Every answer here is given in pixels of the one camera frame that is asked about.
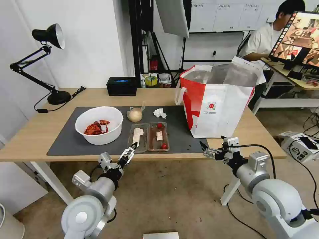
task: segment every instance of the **gray mat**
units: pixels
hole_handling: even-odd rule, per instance
[[[106,145],[93,145],[88,143],[82,135],[75,130],[76,119],[88,109],[92,107],[77,107],[67,123],[61,130],[60,134],[49,149],[48,156],[72,156],[72,155],[99,155],[108,152],[111,155],[121,154],[127,148],[128,137],[133,124],[127,119],[126,112],[129,107],[116,107],[123,114],[121,135],[113,142]],[[167,119],[162,117],[156,118],[153,112],[163,108],[167,114]],[[202,153],[199,141],[207,143],[206,139],[193,138],[188,129],[186,116],[183,106],[147,106],[143,111],[143,119],[141,123],[149,122],[167,122],[167,133],[170,144],[170,150],[165,153]],[[145,152],[144,154],[152,154],[158,152]]]

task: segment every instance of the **computer screen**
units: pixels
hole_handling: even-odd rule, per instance
[[[271,51],[270,58],[319,67],[319,14],[293,13]]]

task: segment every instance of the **black box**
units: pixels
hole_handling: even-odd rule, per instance
[[[135,77],[110,77],[106,84],[109,96],[135,96]]]

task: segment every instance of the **concrete floor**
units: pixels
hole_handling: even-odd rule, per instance
[[[303,131],[308,110],[261,109],[257,116],[276,136],[285,131]],[[79,169],[89,172],[95,162],[52,163],[52,170],[73,197],[81,192],[71,183]],[[309,162],[319,170],[317,162]],[[297,188],[304,204],[314,208],[313,183],[307,172],[292,159],[276,161],[278,178]],[[144,233],[178,231],[185,238],[261,238],[237,222],[219,199],[229,183],[231,170],[216,161],[134,162],[125,168],[117,198],[117,218],[103,230],[100,238],[141,238]],[[231,199],[233,213],[268,239],[274,234],[253,205],[238,194]],[[49,193],[15,216],[26,227],[24,239],[64,237],[60,219],[65,203],[50,189]]]

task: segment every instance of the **person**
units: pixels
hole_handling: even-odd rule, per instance
[[[283,2],[278,8],[276,20],[273,23],[267,23],[260,29],[254,31],[247,44],[240,51],[239,56],[247,61],[260,64],[261,67],[265,68],[265,64],[261,62],[260,59],[268,58],[271,50],[282,33],[283,28],[288,23],[294,11],[305,11],[305,3],[303,0],[286,0]],[[264,75],[268,82],[272,76],[272,72],[270,70],[265,70]],[[259,84],[257,83],[258,85],[255,88],[255,95],[248,104],[248,107],[251,110],[254,108],[254,105],[266,88],[265,79],[263,82],[258,82]]]

